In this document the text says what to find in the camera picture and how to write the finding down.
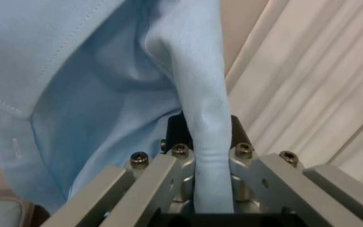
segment light blue shirt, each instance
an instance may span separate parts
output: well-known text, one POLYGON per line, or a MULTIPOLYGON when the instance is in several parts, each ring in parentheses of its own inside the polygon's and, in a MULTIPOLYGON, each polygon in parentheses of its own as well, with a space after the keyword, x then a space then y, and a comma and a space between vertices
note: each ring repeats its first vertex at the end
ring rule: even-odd
POLYGON ((198 212, 232 212, 217 0, 1 0, 0 166, 54 213, 105 166, 154 157, 183 110, 198 212))

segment silver metal frame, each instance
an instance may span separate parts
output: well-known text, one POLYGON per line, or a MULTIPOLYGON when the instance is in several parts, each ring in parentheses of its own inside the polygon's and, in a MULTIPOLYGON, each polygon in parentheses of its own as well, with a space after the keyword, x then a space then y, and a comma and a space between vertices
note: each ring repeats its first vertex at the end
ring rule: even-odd
POLYGON ((168 210, 181 184, 180 162, 156 156, 100 226, 146 226, 157 209, 168 210))
POLYGON ((328 164, 306 169, 303 174, 363 220, 363 184, 328 164))
POLYGON ((309 226, 363 226, 356 215, 277 154, 251 159, 232 156, 230 169, 271 212, 289 208, 309 226))
POLYGON ((98 226, 133 182, 131 172, 108 166, 42 226, 98 226))

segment metal cylinder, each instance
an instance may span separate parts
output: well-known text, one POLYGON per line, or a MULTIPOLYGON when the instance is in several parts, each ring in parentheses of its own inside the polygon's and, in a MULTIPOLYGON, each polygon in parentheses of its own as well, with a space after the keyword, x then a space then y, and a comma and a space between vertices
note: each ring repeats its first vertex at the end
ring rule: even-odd
POLYGON ((161 151, 165 151, 165 148, 166 148, 166 140, 162 139, 161 140, 161 151))
POLYGON ((253 146, 249 143, 238 143, 236 145, 235 155, 239 158, 249 159, 253 157, 253 146))
POLYGON ((179 159, 185 159, 189 156, 189 147, 183 143, 175 144, 172 147, 172 155, 179 159))
POLYGON ((149 164, 148 155, 142 151, 135 152, 131 155, 130 164, 135 169, 144 169, 149 164))
POLYGON ((293 153, 291 151, 287 151, 287 150, 281 151, 280 157, 282 157, 283 160, 285 160, 287 163, 291 164, 293 167, 296 167, 298 165, 299 158, 295 153, 293 153))

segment white curtain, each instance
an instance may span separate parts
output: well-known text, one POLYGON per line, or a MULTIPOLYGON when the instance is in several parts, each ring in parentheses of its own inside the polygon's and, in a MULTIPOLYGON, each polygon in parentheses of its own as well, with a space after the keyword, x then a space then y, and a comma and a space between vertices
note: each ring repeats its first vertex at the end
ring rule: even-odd
POLYGON ((363 182, 363 0, 270 0, 227 77, 262 155, 290 150, 363 182))

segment screw head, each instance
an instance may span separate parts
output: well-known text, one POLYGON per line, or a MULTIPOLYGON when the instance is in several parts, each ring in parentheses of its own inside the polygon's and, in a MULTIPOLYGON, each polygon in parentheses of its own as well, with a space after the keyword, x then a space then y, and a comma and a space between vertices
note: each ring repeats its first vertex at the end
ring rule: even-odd
POLYGON ((285 160, 287 163, 291 164, 293 167, 296 167, 298 165, 299 158, 295 153, 293 153, 291 151, 287 151, 287 150, 281 151, 280 157, 282 157, 283 160, 285 160))
POLYGON ((148 155, 142 151, 135 152, 131 155, 130 164, 135 169, 144 169, 149 164, 148 155))
POLYGON ((164 151, 165 148, 166 148, 166 140, 162 139, 161 140, 161 151, 164 151))
POLYGON ((172 147, 172 155, 176 158, 185 159, 189 156, 189 147, 184 143, 175 144, 172 147))
POLYGON ((254 148, 248 143, 238 143, 235 148, 235 155, 239 158, 249 159, 253 157, 254 148))

